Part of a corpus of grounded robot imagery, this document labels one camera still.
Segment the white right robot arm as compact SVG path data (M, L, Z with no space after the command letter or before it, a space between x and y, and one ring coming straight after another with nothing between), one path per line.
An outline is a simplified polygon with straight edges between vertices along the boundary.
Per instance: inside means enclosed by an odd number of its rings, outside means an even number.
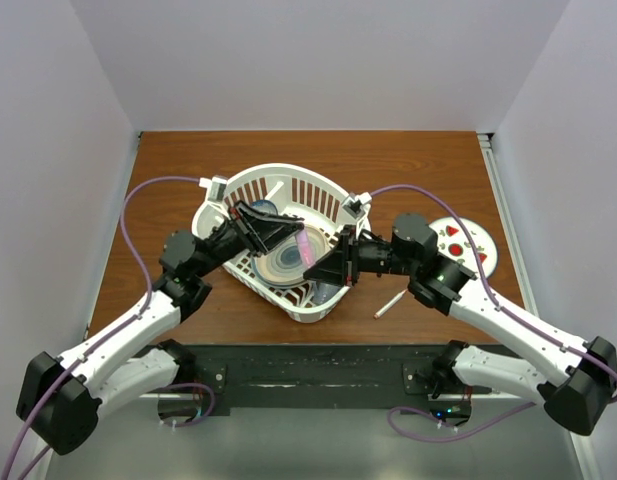
M304 277L352 287L362 273L408 277L407 289L419 303L512 351L502 356L450 342L433 363L440 390L454 393L466 385L515 395L582 436L591 435L607 406L617 401L617 351L610 341L569 334L495 292L476 272L439 252L437 234L422 216L399 215L390 240L344 226L335 247Z

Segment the pink highlighter pen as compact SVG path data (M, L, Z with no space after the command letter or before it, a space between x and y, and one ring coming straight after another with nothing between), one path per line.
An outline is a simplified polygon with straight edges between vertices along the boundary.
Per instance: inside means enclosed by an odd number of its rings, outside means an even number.
M306 247L303 247L303 248L299 247L298 244L297 244L297 248L298 248L298 251L299 251L299 254L300 254L300 258L301 258L301 261L302 261L303 265L306 268L312 267L315 264L315 262L316 262L316 258L315 258L315 254L314 254L314 251L312 249L311 243L310 243L310 246L306 246Z

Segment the purple highlighter cap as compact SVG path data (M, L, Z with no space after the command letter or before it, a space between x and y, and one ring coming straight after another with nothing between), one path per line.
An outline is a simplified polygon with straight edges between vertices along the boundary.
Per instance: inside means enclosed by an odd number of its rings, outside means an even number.
M305 229L300 230L296 235L296 241L299 247L303 248L310 246L309 236Z

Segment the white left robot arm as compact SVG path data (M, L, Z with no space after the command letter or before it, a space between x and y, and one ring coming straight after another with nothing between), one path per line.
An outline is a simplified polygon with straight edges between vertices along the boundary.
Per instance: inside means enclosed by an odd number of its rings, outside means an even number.
M27 365L17 416L57 454L66 455L94 432L107 399L99 388L141 348L195 313L212 288L205 276L244 252L267 254L304 228L301 217L231 207L206 238L172 233L159 259L162 273L146 294L89 340L53 357L41 352Z

